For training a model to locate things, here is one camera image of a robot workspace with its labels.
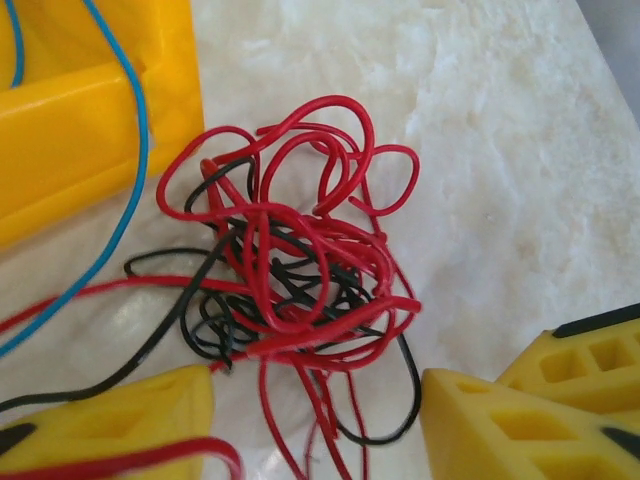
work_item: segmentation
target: blue wire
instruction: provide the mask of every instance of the blue wire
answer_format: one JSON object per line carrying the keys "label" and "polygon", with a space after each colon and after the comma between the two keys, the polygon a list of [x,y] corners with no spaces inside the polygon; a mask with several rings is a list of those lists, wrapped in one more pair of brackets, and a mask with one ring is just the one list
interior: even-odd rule
{"label": "blue wire", "polygon": [[16,44],[16,70],[11,81],[11,88],[19,87],[24,77],[24,41],[22,39],[22,28],[20,28],[20,19],[13,0],[4,0],[9,11],[9,19],[13,27],[13,39]]}
{"label": "blue wire", "polygon": [[129,198],[129,202],[127,203],[127,207],[125,208],[118,225],[116,226],[111,238],[107,242],[102,253],[98,256],[96,261],[89,267],[89,269],[82,275],[69,289],[64,292],[60,297],[58,297],[49,307],[47,307],[40,315],[38,315],[34,321],[29,324],[26,328],[24,328],[20,333],[18,333],[11,340],[6,342],[4,345],[0,346],[0,358],[4,357],[11,351],[13,351],[16,347],[22,344],[25,340],[31,337],[34,333],[40,329],[46,322],[48,322],[51,317],[53,317],[58,311],[64,307],[71,299],[84,287],[86,286],[102,269],[105,263],[111,258],[114,250],[118,246],[118,243],[122,239],[129,222],[131,221],[131,217],[133,216],[136,207],[140,201],[140,197],[142,196],[142,191],[144,189],[144,183],[147,174],[147,164],[149,160],[149,121],[147,117],[147,106],[144,98],[144,92],[142,90],[142,85],[140,84],[138,77],[136,76],[136,72],[133,69],[133,66],[129,62],[126,54],[122,47],[118,44],[115,36],[111,32],[111,29],[102,18],[100,11],[97,9],[93,0],[83,0],[85,6],[91,13],[91,16],[95,20],[100,30],[102,30],[102,34],[105,39],[111,46],[113,53],[118,58],[118,61],[122,65],[131,86],[133,87],[133,92],[135,94],[136,99],[136,107],[138,109],[138,130],[140,135],[140,149],[138,156],[138,171],[136,173],[136,179],[133,186],[133,191],[131,192],[131,197]]}

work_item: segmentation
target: white countertop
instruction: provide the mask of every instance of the white countertop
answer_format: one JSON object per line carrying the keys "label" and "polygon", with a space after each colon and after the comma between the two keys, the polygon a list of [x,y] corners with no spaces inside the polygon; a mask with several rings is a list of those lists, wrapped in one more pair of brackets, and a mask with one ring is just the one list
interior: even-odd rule
{"label": "white countertop", "polygon": [[[421,368],[494,379],[542,329],[640,301],[640,132],[573,1],[193,3],[208,125],[255,128],[340,93],[369,109],[379,142],[419,152],[416,192],[384,226],[424,302],[409,331]],[[292,164],[277,178],[281,199],[314,197],[307,167]],[[191,169],[195,181],[197,161]],[[381,202],[397,197],[407,175],[404,161],[375,164]],[[124,199],[4,254],[1,313],[67,286],[102,247]],[[151,186],[101,278],[120,275],[141,250],[210,241],[197,226],[175,227],[155,208]],[[139,290],[76,302],[0,362],[1,399],[103,379],[173,298]],[[130,380],[194,361],[175,330]],[[214,378],[212,433],[240,449],[249,479],[288,478],[262,419],[256,371],[247,364]],[[270,385],[301,459],[311,409],[294,377],[274,368]],[[395,348],[358,373],[371,434],[405,415],[406,377]],[[344,385],[336,398],[346,409]],[[343,446],[357,477],[358,450]],[[316,457],[317,478],[336,478],[321,441]],[[372,462],[373,480],[428,478],[419,426],[374,449]],[[217,467],[208,478],[221,478]]]}

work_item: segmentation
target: yellow plastic piece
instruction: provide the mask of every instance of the yellow plastic piece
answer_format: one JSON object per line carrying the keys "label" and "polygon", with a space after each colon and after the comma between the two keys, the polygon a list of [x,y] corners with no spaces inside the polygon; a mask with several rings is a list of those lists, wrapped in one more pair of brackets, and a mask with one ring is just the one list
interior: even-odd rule
{"label": "yellow plastic piece", "polygon": [[566,338],[552,333],[542,333],[497,381],[640,428],[640,320]]}
{"label": "yellow plastic piece", "polygon": [[[0,249],[133,182],[131,87],[81,0],[14,2],[24,32],[22,86],[0,6]],[[189,0],[96,0],[146,94],[157,174],[203,130]]]}
{"label": "yellow plastic piece", "polygon": [[[185,367],[23,418],[37,430],[0,456],[0,473],[31,470],[146,450],[209,435],[211,375]],[[173,462],[127,478],[199,480],[202,459]]]}
{"label": "yellow plastic piece", "polygon": [[602,433],[626,428],[607,417],[447,370],[425,371],[422,391],[434,480],[640,478],[640,460]]}

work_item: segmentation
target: electrical wire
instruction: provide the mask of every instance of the electrical wire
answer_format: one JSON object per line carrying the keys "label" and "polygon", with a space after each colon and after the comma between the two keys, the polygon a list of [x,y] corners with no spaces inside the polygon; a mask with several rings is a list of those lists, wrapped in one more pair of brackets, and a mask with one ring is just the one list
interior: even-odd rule
{"label": "electrical wire", "polygon": [[[305,116],[326,107],[340,106],[356,114],[363,128],[363,148],[346,132],[328,125],[304,122]],[[285,141],[273,154],[262,175],[261,153],[285,135],[302,131]],[[169,205],[166,190],[177,170],[202,143],[221,134],[235,134],[248,145],[235,152],[204,159],[203,181],[185,200],[183,208]],[[349,479],[336,444],[339,435],[362,449],[362,478],[369,475],[369,446],[393,443],[414,424],[421,403],[418,370],[404,338],[421,305],[387,246],[387,235],[379,218],[399,209],[408,199],[418,178],[417,155],[408,147],[375,146],[374,131],[364,108],[352,99],[328,96],[308,102],[276,126],[258,130],[254,138],[237,127],[218,127],[194,139],[160,178],[156,200],[167,216],[184,222],[199,222],[217,237],[212,250],[172,247],[142,253],[124,265],[126,279],[87,287],[80,295],[127,285],[157,285],[183,288],[160,326],[127,364],[105,381],[73,392],[27,395],[0,404],[0,412],[30,403],[88,398],[117,384],[146,358],[176,321],[187,345],[198,356],[211,361],[210,370],[230,372],[235,362],[260,361],[258,390],[265,420],[283,458],[296,478],[311,476],[310,457],[316,431],[322,433],[341,478]],[[311,145],[326,163],[320,175],[317,204],[312,215],[272,202],[272,181],[286,157],[296,148]],[[367,183],[367,169],[374,156],[403,153],[411,160],[412,173],[399,199],[386,207],[374,207]],[[228,178],[248,165],[246,196]],[[329,191],[329,179],[340,168],[339,179]],[[359,188],[361,198],[356,197]],[[194,211],[206,194],[204,211]],[[366,215],[371,231],[332,217],[348,202]],[[141,263],[174,256],[203,257],[192,277],[141,271]],[[237,282],[209,276],[216,262],[224,262]],[[399,283],[404,293],[398,294]],[[31,307],[0,323],[0,333],[27,321],[46,308],[47,302]],[[371,365],[396,340],[407,364],[413,387],[411,410],[400,427],[384,437],[369,437],[360,411],[353,372]],[[315,413],[310,432],[306,466],[299,466],[288,450],[271,409],[267,371],[279,363],[295,369]],[[339,420],[328,380],[343,374],[358,426],[358,434]]]}
{"label": "electrical wire", "polygon": [[111,258],[113,252],[120,243],[120,240],[122,239],[124,232],[129,226],[131,218],[135,213],[138,203],[140,202],[140,198],[142,197],[142,192],[144,189],[149,157],[149,125],[146,100],[144,97],[144,92],[142,90],[142,85],[138,80],[131,62],[127,58],[127,55],[111,32],[111,29],[100,14],[98,8],[95,6],[93,0],[83,0],[83,2],[86,8],[89,10],[89,13],[93,17],[95,23],[102,31],[104,38],[109,43],[109,46],[113,50],[118,61],[120,62],[120,65],[122,66],[129,80],[129,83],[131,84],[131,88],[135,96],[136,108],[138,112],[138,132],[140,141],[136,177],[131,196],[129,198],[129,201],[127,202],[122,217],[118,221],[118,224],[116,225],[111,237],[107,241],[107,244],[104,247],[102,253],[98,255],[98,258],[86,270],[86,272],[82,276],[80,276],[80,278],[78,278],[78,280],[76,280],[66,292],[60,295],[42,313],[40,313],[40,315],[38,315],[38,317],[35,318],[32,323],[18,332],[15,337],[0,345],[0,358],[11,353],[15,348],[28,340],[58,311],[60,311],[62,307],[69,303],[69,301],[71,301],[71,299],[98,274],[102,267]]}
{"label": "electrical wire", "polygon": [[231,480],[244,480],[245,473],[240,455],[233,446],[217,438],[193,438],[99,460],[24,472],[0,473],[0,480],[99,480],[202,454],[213,455],[222,460],[227,465]]}
{"label": "electrical wire", "polygon": [[16,67],[13,73],[13,79],[11,80],[11,88],[16,88],[22,84],[22,80],[24,78],[24,39],[22,37],[20,18],[18,17],[18,12],[16,11],[16,6],[14,5],[13,0],[4,0],[4,3],[7,6],[11,28],[13,29],[13,41],[16,51]]}

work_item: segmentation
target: tangled wire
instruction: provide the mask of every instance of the tangled wire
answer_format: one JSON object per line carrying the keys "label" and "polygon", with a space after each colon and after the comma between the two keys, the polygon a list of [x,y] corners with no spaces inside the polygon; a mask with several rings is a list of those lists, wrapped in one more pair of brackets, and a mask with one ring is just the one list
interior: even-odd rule
{"label": "tangled wire", "polygon": [[[343,130],[303,121],[310,113],[328,107],[343,107],[357,116],[364,134],[362,148]],[[166,191],[175,173],[206,140],[221,134],[239,135],[248,145],[202,160],[203,182],[181,209],[172,207]],[[104,392],[126,378],[177,322],[189,347],[212,362],[212,372],[220,369],[230,372],[235,362],[244,359],[260,362],[258,389],[265,419],[296,478],[311,478],[311,449],[318,429],[342,478],[352,476],[336,445],[339,434],[362,446],[362,478],[369,477],[367,447],[397,441],[414,423],[421,400],[418,371],[403,335],[419,312],[420,303],[389,251],[387,236],[379,222],[380,217],[401,208],[411,195],[418,179],[419,159],[408,147],[376,146],[369,115],[362,105],[344,96],[308,102],[280,124],[260,128],[256,135],[257,138],[231,126],[211,129],[187,145],[160,178],[156,190],[160,210],[171,218],[199,222],[212,229],[217,238],[212,250],[185,246],[143,253],[124,265],[126,278],[81,292],[91,295],[131,285],[181,288],[174,306],[138,352],[97,385],[76,391],[25,395],[0,403],[0,412],[33,403],[81,400]],[[285,136],[290,138],[276,150],[261,174],[261,153]],[[326,159],[311,214],[270,200],[275,173],[284,159],[302,145],[311,145]],[[367,170],[375,156],[392,152],[409,158],[413,167],[411,178],[395,203],[376,207],[367,183]],[[247,167],[243,186],[246,192],[242,194],[228,174],[244,167]],[[339,179],[329,191],[335,170],[339,170]],[[208,208],[194,212],[196,201],[203,196]],[[370,231],[332,216],[344,202],[369,218]],[[192,277],[138,271],[146,260],[176,255],[202,257],[202,264]],[[218,262],[231,268],[237,281],[212,277],[212,268]],[[404,288],[403,295],[394,294],[397,283]],[[0,324],[0,333],[28,320],[52,301],[40,302],[5,320]],[[352,372],[377,360],[393,340],[398,342],[412,379],[413,405],[395,432],[371,438],[359,409]],[[295,369],[316,415],[304,468],[287,447],[269,402],[267,373],[272,363]],[[336,374],[346,377],[358,433],[344,426],[333,406],[329,379]]]}

